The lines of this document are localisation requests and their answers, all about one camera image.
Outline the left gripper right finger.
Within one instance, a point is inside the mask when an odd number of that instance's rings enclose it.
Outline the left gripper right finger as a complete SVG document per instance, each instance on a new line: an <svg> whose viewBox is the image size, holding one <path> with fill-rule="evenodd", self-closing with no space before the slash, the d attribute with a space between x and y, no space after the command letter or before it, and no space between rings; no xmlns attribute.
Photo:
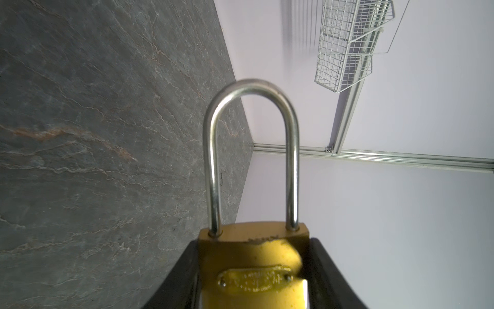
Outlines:
<svg viewBox="0 0 494 309"><path fill-rule="evenodd" d="M307 266L310 308L367 308L319 239L310 239Z"/></svg>

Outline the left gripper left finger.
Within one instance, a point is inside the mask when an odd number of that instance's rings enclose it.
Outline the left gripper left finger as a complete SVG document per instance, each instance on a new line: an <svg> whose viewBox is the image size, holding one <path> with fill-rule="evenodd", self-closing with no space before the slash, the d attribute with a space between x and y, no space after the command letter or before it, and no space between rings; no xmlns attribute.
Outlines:
<svg viewBox="0 0 494 309"><path fill-rule="evenodd" d="M199 308L200 288L198 241L194 240L143 308Z"/></svg>

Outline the brass padlock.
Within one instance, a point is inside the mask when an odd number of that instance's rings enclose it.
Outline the brass padlock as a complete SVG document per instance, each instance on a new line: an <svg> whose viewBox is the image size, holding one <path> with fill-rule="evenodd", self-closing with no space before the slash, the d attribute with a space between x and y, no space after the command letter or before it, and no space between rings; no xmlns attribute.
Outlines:
<svg viewBox="0 0 494 309"><path fill-rule="evenodd" d="M276 105L286 132L286 219L223 225L217 163L217 125L229 103L259 95ZM298 120L287 96L274 84L245 79L223 88L203 122L209 223L198 237L204 308L306 308L304 256L310 233L299 221L300 143Z"/></svg>

